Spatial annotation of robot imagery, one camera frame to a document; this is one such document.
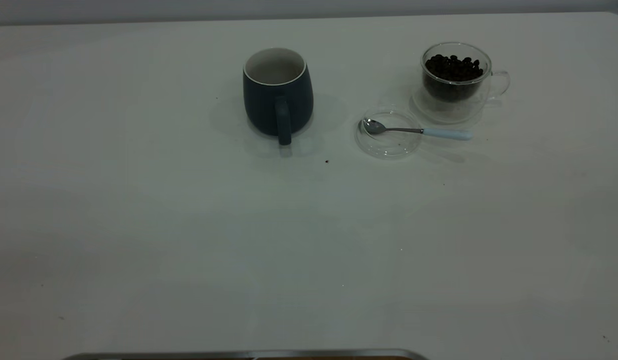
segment mug handle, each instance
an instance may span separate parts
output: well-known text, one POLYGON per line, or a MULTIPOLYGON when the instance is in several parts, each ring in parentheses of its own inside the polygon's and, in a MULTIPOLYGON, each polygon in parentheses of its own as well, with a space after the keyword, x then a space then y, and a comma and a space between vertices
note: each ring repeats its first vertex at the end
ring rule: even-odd
POLYGON ((507 82, 505 82, 503 86, 499 86, 497 90, 491 91, 491 93, 494 93, 495 95, 490 95, 487 100, 499 98, 503 93, 507 92, 508 87, 511 85, 511 76, 509 76, 508 71, 495 71, 491 73, 491 76, 502 76, 505 80, 507 80, 507 82))
POLYGON ((291 112, 284 96, 275 97, 275 119, 277 120, 277 142, 291 144, 291 112))

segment mug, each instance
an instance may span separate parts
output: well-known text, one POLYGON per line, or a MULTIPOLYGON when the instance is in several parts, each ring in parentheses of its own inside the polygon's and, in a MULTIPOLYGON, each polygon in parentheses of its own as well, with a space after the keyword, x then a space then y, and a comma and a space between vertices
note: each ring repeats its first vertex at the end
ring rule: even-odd
POLYGON ((261 132, 291 143, 313 112, 313 88, 304 59, 288 48, 266 48, 252 55, 242 72, 244 107, 261 132))
POLYGON ((456 124, 470 119, 482 110, 487 100, 494 100, 505 93, 511 83, 507 71, 493 72, 489 55, 468 43, 445 42, 433 45, 424 52, 420 64, 422 86, 414 92, 413 101, 423 114, 440 123, 456 124), (427 60, 437 55, 455 55, 457 59, 471 58, 471 61, 482 69, 482 75, 464 81, 437 77, 426 66, 427 60), (493 76, 503 77, 503 86, 493 89, 493 76))

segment coffee bean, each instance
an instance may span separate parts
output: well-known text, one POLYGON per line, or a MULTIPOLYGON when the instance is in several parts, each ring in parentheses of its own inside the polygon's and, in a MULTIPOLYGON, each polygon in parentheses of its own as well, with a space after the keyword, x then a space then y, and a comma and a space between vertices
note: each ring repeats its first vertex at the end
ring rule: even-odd
MULTIPOLYGON (((457 55, 446 57, 440 54, 425 61, 425 67, 432 75, 451 82, 468 82, 482 76, 484 70, 479 68, 479 64, 478 60, 472 63, 470 57, 465 57, 460 61, 457 55)), ((429 94, 438 100, 446 102, 466 100, 475 94, 480 87, 480 83, 446 84, 427 74, 423 76, 425 89, 427 89, 429 94)))

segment dark blue mug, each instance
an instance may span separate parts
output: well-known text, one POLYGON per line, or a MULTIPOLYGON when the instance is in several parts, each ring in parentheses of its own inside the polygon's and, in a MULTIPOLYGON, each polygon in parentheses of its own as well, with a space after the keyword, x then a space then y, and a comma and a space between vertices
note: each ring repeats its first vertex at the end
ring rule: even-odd
POLYGON ((242 72, 244 107, 261 132, 291 143, 313 112, 313 88, 304 59, 288 48, 266 48, 250 57, 242 72))

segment glass cup handle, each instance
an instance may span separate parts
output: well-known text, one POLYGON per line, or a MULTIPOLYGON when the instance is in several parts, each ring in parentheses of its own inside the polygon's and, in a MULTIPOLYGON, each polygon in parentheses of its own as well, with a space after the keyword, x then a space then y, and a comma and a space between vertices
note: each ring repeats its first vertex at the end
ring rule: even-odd
POLYGON ((509 76, 508 71, 495 71, 491 73, 491 76, 502 76, 507 82, 505 82, 502 86, 496 87, 496 89, 491 87, 491 95, 487 98, 487 100, 499 98, 503 93, 507 92, 508 87, 511 85, 511 76, 509 76))

